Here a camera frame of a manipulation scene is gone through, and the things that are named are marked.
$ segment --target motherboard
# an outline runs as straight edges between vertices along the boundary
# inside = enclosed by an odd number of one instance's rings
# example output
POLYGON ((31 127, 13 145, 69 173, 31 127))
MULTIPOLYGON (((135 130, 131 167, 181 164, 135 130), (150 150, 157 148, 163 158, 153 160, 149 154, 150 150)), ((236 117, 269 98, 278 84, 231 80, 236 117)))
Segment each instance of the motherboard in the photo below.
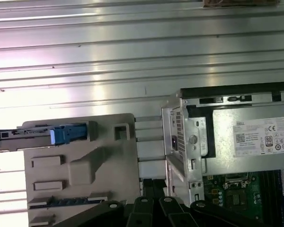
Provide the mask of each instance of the motherboard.
POLYGON ((203 181, 205 200, 248 218, 263 221, 257 173, 209 175, 203 181))

